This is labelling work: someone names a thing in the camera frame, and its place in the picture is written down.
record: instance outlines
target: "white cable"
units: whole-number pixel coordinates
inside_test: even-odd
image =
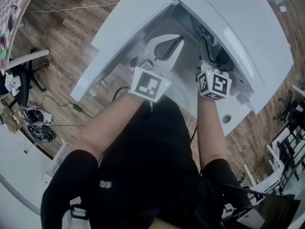
[[[196,120],[197,120],[197,119],[195,119],[195,120],[193,121],[193,123],[191,124],[189,130],[192,128],[192,125],[195,123]]]
[[[77,7],[77,8],[73,8],[73,9],[63,9],[63,10],[51,10],[51,11],[25,11],[26,13],[50,13],[50,12],[60,12],[60,11],[65,11],[65,10],[75,10],[75,9],[88,9],[88,8],[92,8],[92,7],[106,7],[106,6],[110,6],[110,5],[116,5],[118,3],[110,3],[110,4],[106,4],[106,5],[92,5],[92,6],[88,6],[88,7]]]
[[[189,124],[190,118],[191,118],[191,114],[190,114],[190,116],[189,116],[189,118],[188,118],[188,120],[187,120],[186,127],[187,127],[188,124]]]

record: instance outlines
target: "floor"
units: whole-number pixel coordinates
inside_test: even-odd
[[[116,3],[120,0],[32,0],[28,10],[60,10],[90,6],[95,4]],[[271,2],[275,14],[279,8]],[[285,31],[295,64],[283,82],[277,93],[258,114],[250,113],[227,137],[228,160],[237,177],[244,173],[243,164],[246,163],[257,178],[262,178],[270,172],[268,165],[269,154],[266,144],[270,143],[279,132],[282,123],[273,120],[279,114],[283,106],[278,102],[281,97],[287,99],[287,90],[292,84],[304,86],[305,80],[305,0],[285,0],[287,12],[280,13],[278,19]],[[105,21],[113,5],[103,8],[78,9],[51,13],[26,13],[24,15],[25,26],[21,28],[16,36],[12,50],[14,57],[27,54],[32,47],[49,49],[51,51],[47,59],[50,61],[48,68],[37,73],[40,82],[47,88],[41,93],[35,86],[30,92],[29,101],[36,102],[45,111],[53,114],[54,126],[52,129],[57,135],[54,143],[41,144],[51,155],[55,155],[61,146],[61,138],[71,145],[77,138],[81,127],[102,110],[111,101],[114,92],[120,86],[127,85],[129,71],[123,67],[116,70],[105,79],[105,84],[96,86],[96,96],[88,94],[79,102],[80,107],[87,114],[79,113],[72,109],[72,105],[59,107],[74,102],[70,93],[78,79],[95,57],[97,50],[90,43]],[[34,66],[39,66],[46,59],[36,60]],[[188,113],[183,111],[185,119]],[[193,134],[195,124],[190,130]],[[193,156],[199,164],[197,137],[192,144]]]

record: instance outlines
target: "black office chair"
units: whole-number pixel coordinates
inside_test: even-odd
[[[35,52],[36,49],[33,48],[31,50],[31,53]],[[10,70],[8,70],[8,73],[12,73],[13,76],[19,76],[20,77],[20,82],[21,82],[21,87],[19,88],[18,94],[14,97],[15,99],[13,102],[10,104],[6,104],[9,112],[13,114],[13,111],[11,108],[18,103],[22,107],[26,107],[28,103],[28,98],[29,98],[29,93],[30,93],[30,88],[31,88],[31,81],[34,82],[34,84],[38,87],[38,89],[41,92],[45,92],[46,89],[44,87],[41,87],[40,84],[38,83],[37,79],[34,76],[34,73],[37,72],[38,70],[41,70],[42,68],[48,67],[49,64],[44,64],[40,66],[39,68],[33,70],[32,68],[32,60],[28,61],[26,63],[17,65]],[[3,76],[0,73],[0,95],[4,95],[8,93],[8,90],[5,88],[5,76]]]

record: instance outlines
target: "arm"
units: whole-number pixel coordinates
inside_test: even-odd
[[[198,96],[197,126],[201,170],[212,160],[227,159],[224,133],[214,100]]]
[[[74,149],[91,153],[99,162],[105,150],[119,136],[144,99],[124,93],[95,116],[81,131]]]

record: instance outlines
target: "person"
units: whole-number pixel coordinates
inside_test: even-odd
[[[178,105],[123,93],[81,131],[41,204],[43,229],[57,229],[81,198],[92,229],[219,227],[225,201],[250,204],[226,156],[214,100],[198,96],[201,172]]]

